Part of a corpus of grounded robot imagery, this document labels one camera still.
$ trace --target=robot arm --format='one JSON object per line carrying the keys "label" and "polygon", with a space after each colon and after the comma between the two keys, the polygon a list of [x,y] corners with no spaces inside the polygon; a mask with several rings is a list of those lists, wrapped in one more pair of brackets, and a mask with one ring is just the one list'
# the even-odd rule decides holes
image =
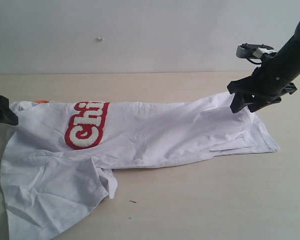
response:
{"label": "robot arm", "polygon": [[230,106],[232,112],[248,107],[253,113],[280,103],[281,96],[291,95],[297,90],[292,81],[300,75],[300,22],[294,35],[278,52],[267,45],[245,43],[238,46],[236,55],[261,66],[251,76],[231,81],[227,86],[229,93],[234,94]]}

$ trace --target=white t-shirt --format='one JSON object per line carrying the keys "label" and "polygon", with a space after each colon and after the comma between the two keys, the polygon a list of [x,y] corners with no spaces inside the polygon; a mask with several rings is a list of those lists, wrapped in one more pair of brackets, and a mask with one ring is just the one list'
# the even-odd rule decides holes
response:
{"label": "white t-shirt", "polygon": [[112,169],[278,151],[255,113],[231,112],[232,99],[224,92],[182,103],[13,103],[19,124],[1,164],[10,240],[49,240],[80,221],[114,197]]}

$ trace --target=table surface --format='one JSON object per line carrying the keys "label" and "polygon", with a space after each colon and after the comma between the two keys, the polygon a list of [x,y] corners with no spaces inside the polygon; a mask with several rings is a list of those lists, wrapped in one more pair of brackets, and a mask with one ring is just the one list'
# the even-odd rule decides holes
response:
{"label": "table surface", "polygon": [[[0,75],[13,101],[188,102],[250,72]],[[55,240],[300,239],[299,90],[257,112],[281,150],[184,166],[115,170],[118,189]],[[0,124],[0,161],[7,126]],[[0,188],[0,240],[8,240]]]}

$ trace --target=white wall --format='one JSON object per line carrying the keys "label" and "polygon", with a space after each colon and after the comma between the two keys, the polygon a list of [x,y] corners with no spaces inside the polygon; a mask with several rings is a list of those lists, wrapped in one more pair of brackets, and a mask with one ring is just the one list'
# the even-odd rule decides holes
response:
{"label": "white wall", "polygon": [[237,45],[299,20],[300,0],[0,0],[0,74],[251,70]]}

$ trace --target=cable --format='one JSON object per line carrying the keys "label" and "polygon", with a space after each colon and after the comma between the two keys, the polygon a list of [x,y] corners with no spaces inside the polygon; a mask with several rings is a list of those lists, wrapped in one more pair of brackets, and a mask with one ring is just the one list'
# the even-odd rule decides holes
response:
{"label": "cable", "polygon": [[255,65],[261,65],[262,62],[255,62],[255,61],[252,61],[250,58],[247,58],[247,60],[252,63],[252,64],[255,64]]}

